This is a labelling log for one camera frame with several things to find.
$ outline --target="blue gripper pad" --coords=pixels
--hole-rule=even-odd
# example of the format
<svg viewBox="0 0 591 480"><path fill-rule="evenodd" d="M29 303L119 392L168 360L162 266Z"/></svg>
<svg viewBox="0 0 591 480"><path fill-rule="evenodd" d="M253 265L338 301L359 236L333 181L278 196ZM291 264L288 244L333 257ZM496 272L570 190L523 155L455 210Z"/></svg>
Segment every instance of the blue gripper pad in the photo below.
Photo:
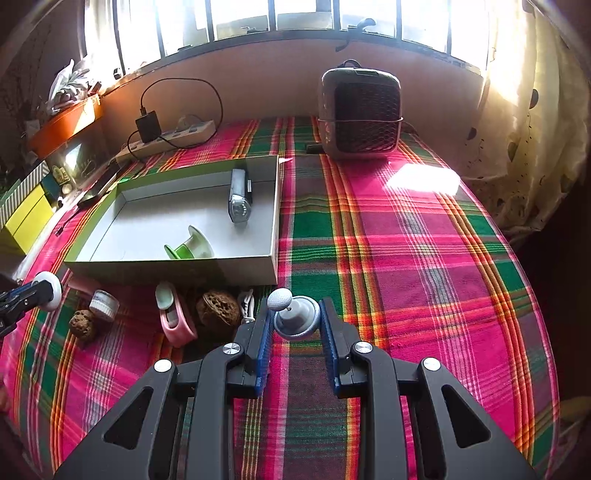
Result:
<svg viewBox="0 0 591 480"><path fill-rule="evenodd" d="M256 358L256 396L260 397L267 384L267 375L269 374L269 361L271 360L271 341L273 339L273 317L275 312L267 310L265 318L265 328L261 337L261 347Z"/></svg>
<svg viewBox="0 0 591 480"><path fill-rule="evenodd" d="M324 361L326 362L326 372L329 376L330 388L333 389L335 395L339 395L340 378L339 378L339 360L336 354L335 339L333 337L332 329L328 315L326 314L326 306L323 301L320 305L320 339L322 340L322 351L324 353Z"/></svg>
<svg viewBox="0 0 591 480"><path fill-rule="evenodd" d="M15 288L14 290L12 290L8 294L7 300L12 300L13 298L18 297L22 292L24 292L26 289L28 289L31 285L33 285L33 282L25 283L24 285Z"/></svg>

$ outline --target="walnut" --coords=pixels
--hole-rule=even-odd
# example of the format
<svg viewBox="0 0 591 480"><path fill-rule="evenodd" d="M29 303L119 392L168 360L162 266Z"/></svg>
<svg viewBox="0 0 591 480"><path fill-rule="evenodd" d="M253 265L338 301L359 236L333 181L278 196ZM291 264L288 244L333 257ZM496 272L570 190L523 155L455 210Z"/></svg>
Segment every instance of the walnut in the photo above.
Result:
<svg viewBox="0 0 591 480"><path fill-rule="evenodd" d="M210 290L197 302L201 322L218 335L230 335L240 324L240 308L227 291Z"/></svg>
<svg viewBox="0 0 591 480"><path fill-rule="evenodd" d="M84 342L90 342L96 334L94 317L90 310L78 310L69 323L72 335Z"/></svg>

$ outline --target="metal screw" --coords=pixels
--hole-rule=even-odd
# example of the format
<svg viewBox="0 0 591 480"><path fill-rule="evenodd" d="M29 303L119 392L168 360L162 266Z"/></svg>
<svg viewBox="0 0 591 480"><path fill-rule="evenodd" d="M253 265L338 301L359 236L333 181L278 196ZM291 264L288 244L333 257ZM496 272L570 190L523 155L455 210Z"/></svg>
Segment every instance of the metal screw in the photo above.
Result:
<svg viewBox="0 0 591 480"><path fill-rule="evenodd" d="M240 351L240 345L237 343L227 343L223 346L222 351L226 355L236 355Z"/></svg>
<svg viewBox="0 0 591 480"><path fill-rule="evenodd" d="M441 363L436 358L429 357L423 360L423 366L431 372L436 372L441 368Z"/></svg>
<svg viewBox="0 0 591 480"><path fill-rule="evenodd" d="M357 350L359 353L370 353L370 351L373 349L374 347L372 347L371 343L368 342L357 342L355 344L355 350Z"/></svg>
<svg viewBox="0 0 591 480"><path fill-rule="evenodd" d="M160 373L167 372L173 367L173 363L170 360L163 358L162 360L158 360L154 364L154 370Z"/></svg>

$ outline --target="plaid bedsheet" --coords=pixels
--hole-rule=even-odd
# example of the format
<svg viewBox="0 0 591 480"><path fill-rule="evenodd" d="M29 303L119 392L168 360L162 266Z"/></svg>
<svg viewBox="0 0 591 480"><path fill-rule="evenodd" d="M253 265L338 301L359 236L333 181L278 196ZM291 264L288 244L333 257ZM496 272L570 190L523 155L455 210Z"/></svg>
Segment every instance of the plaid bedsheet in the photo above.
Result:
<svg viewBox="0 0 591 480"><path fill-rule="evenodd" d="M552 353L531 287L490 217L462 184L456 194L389 184L406 164L446 168L416 136L403 135L387 163L304 155L318 140L315 119L242 122L203 147L157 155L141 174L280 155L280 285L332 297L363 340L392 356L439 358L545 475L558 416ZM30 277L51 270L67 285L63 258L91 214L50 237ZM27 314L4 342L10 419L45 477L155 360L182 360L159 327L152 289L116 295L116 322L87 346L68 321L89 299L67 286L61 308ZM274 342L263 397L235 404L236 477L356 478L358 400L332 395L319 339L288 343L275 334Z"/></svg>

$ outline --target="white lace curtain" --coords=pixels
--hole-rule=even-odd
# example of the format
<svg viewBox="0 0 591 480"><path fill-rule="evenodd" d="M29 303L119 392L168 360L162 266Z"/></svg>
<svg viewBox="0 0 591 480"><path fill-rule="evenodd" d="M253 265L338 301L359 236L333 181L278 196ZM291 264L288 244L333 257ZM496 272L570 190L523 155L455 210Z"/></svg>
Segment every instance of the white lace curtain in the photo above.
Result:
<svg viewBox="0 0 591 480"><path fill-rule="evenodd" d="M512 243L541 230L582 175L589 84L537 9L493 0L479 118L463 146L462 179Z"/></svg>

